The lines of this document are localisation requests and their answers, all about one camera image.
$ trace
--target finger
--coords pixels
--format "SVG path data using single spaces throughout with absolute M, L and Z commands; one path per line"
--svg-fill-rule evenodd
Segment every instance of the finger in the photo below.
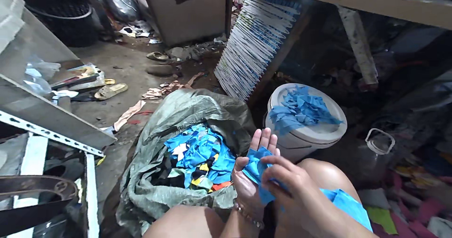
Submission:
M 262 131 L 262 137 L 260 138 L 259 148 L 261 146 L 267 148 L 268 141 L 270 141 L 270 136 L 272 135 L 272 130 L 270 128 L 264 128 Z
M 250 149 L 257 151 L 259 148 L 260 136 L 262 134 L 262 130 L 257 129 L 253 135 L 253 139 L 251 140 Z
M 278 142 L 278 137 L 275 134 L 271 135 L 270 141 L 268 142 L 267 150 L 269 152 L 271 152 L 273 155 L 276 155 L 275 151 L 276 151 L 276 143 L 277 142 Z
M 234 164 L 234 170 L 237 172 L 240 172 L 243 170 L 243 168 L 248 165 L 248 161 L 250 161 L 250 159 L 248 157 L 238 157 L 235 160 L 235 164 Z
M 278 186 L 277 184 L 273 183 L 273 182 L 268 182 L 267 183 L 267 188 L 268 191 L 275 196 L 276 200 L 285 205 L 287 203 L 289 203 L 290 201 L 292 201 L 292 196 L 288 193 L 288 191 L 286 191 L 285 189 L 281 188 L 280 186 Z
M 289 171 L 295 171 L 298 168 L 291 161 L 289 161 L 281 156 L 276 156 L 276 155 L 265 156 L 265 157 L 262 157 L 260 160 L 266 164 L 273 164 L 273 165 L 278 164 L 280 166 L 284 166 L 284 168 L 286 168 Z
M 276 179 L 288 186 L 289 189 L 295 188 L 296 184 L 292 179 L 293 175 L 294 173 L 290 172 L 283 166 L 276 164 L 265 169 L 265 171 L 262 173 L 261 184 L 264 188 L 268 189 L 267 186 L 269 181 L 271 179 Z

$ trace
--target leg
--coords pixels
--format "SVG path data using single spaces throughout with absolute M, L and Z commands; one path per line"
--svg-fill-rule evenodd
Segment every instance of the leg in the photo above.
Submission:
M 211 208 L 174 206 L 146 230 L 143 238 L 217 238 L 222 233 L 224 225 Z
M 347 176 L 335 165 L 315 160 L 312 158 L 308 158 L 298 163 L 297 166 L 303 168 L 308 172 L 309 176 L 319 185 L 319 188 L 328 189 L 328 190 L 336 190 L 342 189 L 347 192 L 350 196 L 352 196 L 355 200 L 361 203 L 358 197 L 358 193 L 353 187 L 350 180 Z M 298 227 L 292 226 L 290 221 L 285 220 L 284 212 L 281 212 L 281 207 L 278 204 L 275 204 L 277 215 L 277 227 L 275 232 L 275 237 L 312 237 L 307 231 L 304 229 L 300 229 Z

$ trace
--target bracelet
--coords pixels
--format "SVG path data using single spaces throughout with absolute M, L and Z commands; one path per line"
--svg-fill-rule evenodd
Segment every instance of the bracelet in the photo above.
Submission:
M 246 214 L 246 212 L 244 212 L 243 207 L 240 206 L 239 203 L 237 203 L 237 199 L 234 198 L 232 200 L 232 202 L 234 203 L 234 207 L 237 209 L 238 212 L 240 212 L 240 214 L 246 218 L 247 220 L 249 220 L 251 223 L 253 223 L 253 225 L 255 225 L 258 229 L 262 230 L 264 227 L 264 224 L 262 221 L 257 221 L 254 220 L 250 215 Z

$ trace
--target blue fabric scrap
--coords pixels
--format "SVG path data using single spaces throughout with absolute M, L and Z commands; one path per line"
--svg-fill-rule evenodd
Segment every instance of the blue fabric scrap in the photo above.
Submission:
M 168 139 L 164 145 L 168 147 L 168 152 L 180 144 L 186 143 L 188 150 L 184 152 L 184 158 L 176 164 L 178 168 L 185 168 L 185 188 L 191 184 L 192 173 L 196 167 L 206 162 L 209 158 L 218 154 L 218 159 L 213 163 L 207 177 L 214 184 L 230 181 L 230 175 L 235 164 L 235 156 L 223 142 L 223 137 L 211 130 L 205 124 L 192 125 L 181 134 Z
M 254 183 L 259 186 L 259 196 L 263 205 L 267 205 L 269 202 L 275 200 L 275 197 L 261 185 L 261 177 L 265 169 L 272 166 L 271 164 L 262 163 L 260 159 L 265 156 L 270 156 L 272 153 L 264 147 L 259 148 L 257 151 L 250 149 L 246 155 L 250 160 L 248 165 L 245 166 L 243 172 L 250 178 Z M 287 190 L 287 187 L 276 181 L 283 189 Z M 333 204 L 346 212 L 365 228 L 372 232 L 372 227 L 370 226 L 370 220 L 364 207 L 353 197 L 348 195 L 341 189 L 337 190 L 326 190 L 320 189 L 320 191 L 325 194 L 325 196 L 333 202 Z
M 302 88 L 295 86 L 295 90 L 284 96 L 282 105 L 275 106 L 268 113 L 275 130 L 281 135 L 304 126 L 313 126 L 319 122 L 328 124 L 341 124 L 323 102 L 322 97 L 311 96 L 308 86 Z

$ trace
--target white bucket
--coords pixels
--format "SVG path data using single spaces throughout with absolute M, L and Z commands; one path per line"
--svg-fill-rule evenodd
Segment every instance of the white bucket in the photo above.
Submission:
M 288 91 L 295 90 L 295 85 L 299 87 L 309 87 L 307 85 L 294 83 L 279 86 L 268 101 L 268 112 L 270 112 L 274 106 L 282 105 L 281 102 L 284 101 L 283 96 L 286 96 Z M 265 126 L 271 128 L 272 132 L 278 136 L 278 148 L 281 151 L 281 156 L 292 162 L 297 162 L 317 149 L 324 149 L 332 146 L 341 139 L 347 130 L 347 119 L 345 114 L 334 100 L 325 93 L 312 87 L 309 87 L 309 95 L 322 97 L 331 115 L 338 120 L 343 121 L 343 123 L 339 125 L 319 123 L 315 126 L 305 126 L 294 129 L 286 135 L 281 136 L 279 131 L 275 131 L 275 126 L 273 125 L 270 116 L 267 114 Z

